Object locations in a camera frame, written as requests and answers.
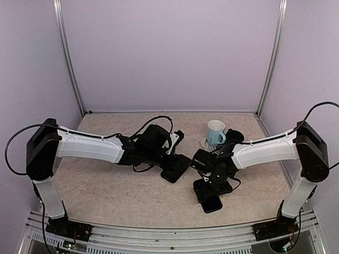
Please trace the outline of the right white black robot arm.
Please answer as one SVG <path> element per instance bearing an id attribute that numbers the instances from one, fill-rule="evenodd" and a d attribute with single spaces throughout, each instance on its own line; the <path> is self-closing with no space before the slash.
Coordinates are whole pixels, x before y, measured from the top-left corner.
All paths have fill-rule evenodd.
<path id="1" fill-rule="evenodd" d="M 279 217 L 271 223 L 274 234 L 284 234 L 318 183 L 329 175 L 327 145 L 305 121 L 285 133 L 250 142 L 230 129 L 219 153 L 199 149 L 191 167 L 202 177 L 193 183 L 193 190 L 203 211 L 212 213 L 222 208 L 220 196 L 234 190 L 228 180 L 234 179 L 239 170 L 283 160 L 299 160 L 301 164 L 300 175 L 283 200 Z"/>

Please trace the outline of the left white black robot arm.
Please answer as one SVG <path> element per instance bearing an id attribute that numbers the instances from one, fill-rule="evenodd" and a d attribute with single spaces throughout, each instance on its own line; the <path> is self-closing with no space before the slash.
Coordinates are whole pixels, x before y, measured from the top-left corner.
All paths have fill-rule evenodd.
<path id="1" fill-rule="evenodd" d="M 76 157 L 107 161 L 136 168 L 147 164 L 149 169 L 162 169 L 161 177 L 175 183 L 188 169 L 191 159 L 176 154 L 183 140 L 181 130 L 165 130 L 147 121 L 131 136 L 115 133 L 108 136 L 78 132 L 59 126 L 55 119 L 46 119 L 26 145 L 26 173 L 32 180 L 52 224 L 62 235 L 74 230 L 74 223 L 53 183 L 55 158 Z"/>

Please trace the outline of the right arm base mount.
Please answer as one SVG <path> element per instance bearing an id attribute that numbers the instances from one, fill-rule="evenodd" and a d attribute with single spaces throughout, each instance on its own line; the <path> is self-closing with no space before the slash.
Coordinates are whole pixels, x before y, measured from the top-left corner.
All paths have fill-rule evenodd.
<path id="1" fill-rule="evenodd" d="M 299 230 L 296 219 L 287 217 L 253 225 L 256 241 L 276 238 Z"/>

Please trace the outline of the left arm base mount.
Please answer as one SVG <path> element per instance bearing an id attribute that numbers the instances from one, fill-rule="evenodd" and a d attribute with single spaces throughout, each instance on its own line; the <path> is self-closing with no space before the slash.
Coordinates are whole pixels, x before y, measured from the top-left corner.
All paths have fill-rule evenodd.
<path id="1" fill-rule="evenodd" d="M 67 213 L 58 219 L 49 219 L 46 231 L 58 236 L 88 242 L 92 226 L 87 223 L 75 222 L 68 218 Z"/>

